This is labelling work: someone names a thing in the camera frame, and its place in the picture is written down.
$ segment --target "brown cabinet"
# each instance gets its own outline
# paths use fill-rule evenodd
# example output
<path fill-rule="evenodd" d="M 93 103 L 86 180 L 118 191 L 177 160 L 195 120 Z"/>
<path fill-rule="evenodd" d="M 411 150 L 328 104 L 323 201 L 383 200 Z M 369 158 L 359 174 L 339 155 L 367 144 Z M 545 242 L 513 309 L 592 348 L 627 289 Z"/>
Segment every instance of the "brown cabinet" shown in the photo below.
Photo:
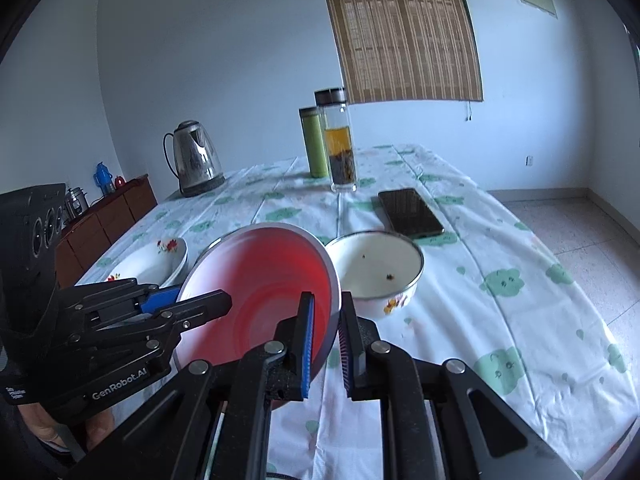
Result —
<path fill-rule="evenodd" d="M 62 230 L 56 247 L 60 286 L 72 286 L 85 272 L 158 202 L 147 175 L 127 182 Z"/>

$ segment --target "window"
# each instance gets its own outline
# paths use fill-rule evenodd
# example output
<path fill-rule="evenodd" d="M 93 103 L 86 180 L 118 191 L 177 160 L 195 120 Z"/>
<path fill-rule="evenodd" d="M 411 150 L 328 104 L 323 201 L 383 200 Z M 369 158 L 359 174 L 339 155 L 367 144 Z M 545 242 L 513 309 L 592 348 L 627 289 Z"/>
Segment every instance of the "window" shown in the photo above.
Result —
<path fill-rule="evenodd" d="M 464 0 L 327 0 L 354 103 L 482 100 Z"/>

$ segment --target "smartphone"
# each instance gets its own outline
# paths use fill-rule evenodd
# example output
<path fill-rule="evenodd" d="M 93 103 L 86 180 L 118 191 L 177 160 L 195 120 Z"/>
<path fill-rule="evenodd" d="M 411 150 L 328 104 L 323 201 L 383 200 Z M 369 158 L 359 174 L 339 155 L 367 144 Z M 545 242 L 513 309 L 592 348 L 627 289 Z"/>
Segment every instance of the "smartphone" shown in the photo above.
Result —
<path fill-rule="evenodd" d="M 424 238 L 444 232 L 444 227 L 415 189 L 381 191 L 378 198 L 391 228 L 409 238 Z"/>

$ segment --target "metal screw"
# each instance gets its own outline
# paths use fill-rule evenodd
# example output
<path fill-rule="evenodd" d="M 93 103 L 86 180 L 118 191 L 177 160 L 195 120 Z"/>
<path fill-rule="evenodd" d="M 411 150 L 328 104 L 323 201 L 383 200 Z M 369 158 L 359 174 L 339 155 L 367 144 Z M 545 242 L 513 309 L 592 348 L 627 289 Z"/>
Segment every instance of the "metal screw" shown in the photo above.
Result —
<path fill-rule="evenodd" d="M 460 359 L 452 359 L 447 361 L 447 370 L 452 374 L 461 374 L 465 371 L 465 364 Z"/>
<path fill-rule="evenodd" d="M 374 341 L 371 343 L 371 349 L 376 354 L 388 354 L 391 351 L 391 345 L 386 341 Z"/>
<path fill-rule="evenodd" d="M 264 351 L 267 354 L 279 354 L 284 350 L 284 345 L 280 341 L 267 341 L 264 344 Z"/>
<path fill-rule="evenodd" d="M 189 364 L 189 372 L 193 375 L 202 375 L 206 373 L 209 369 L 209 364 L 202 359 L 198 359 L 197 361 L 192 361 Z"/>

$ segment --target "baseboard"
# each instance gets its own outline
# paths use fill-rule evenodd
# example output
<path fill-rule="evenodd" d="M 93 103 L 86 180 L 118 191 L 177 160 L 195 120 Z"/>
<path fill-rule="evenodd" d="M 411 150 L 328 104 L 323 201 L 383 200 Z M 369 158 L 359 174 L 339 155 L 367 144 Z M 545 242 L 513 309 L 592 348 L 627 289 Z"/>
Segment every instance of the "baseboard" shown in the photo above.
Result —
<path fill-rule="evenodd" d="M 500 202 L 520 200 L 550 200 L 553 198 L 579 198 L 587 196 L 586 187 L 559 187 L 553 189 L 495 189 L 489 191 Z"/>
<path fill-rule="evenodd" d="M 627 220 L 620 211 L 613 207 L 609 202 L 603 199 L 599 194 L 589 189 L 587 198 L 596 206 L 602 209 L 606 214 L 613 218 L 620 227 L 622 227 L 638 244 L 640 244 L 640 230 Z"/>

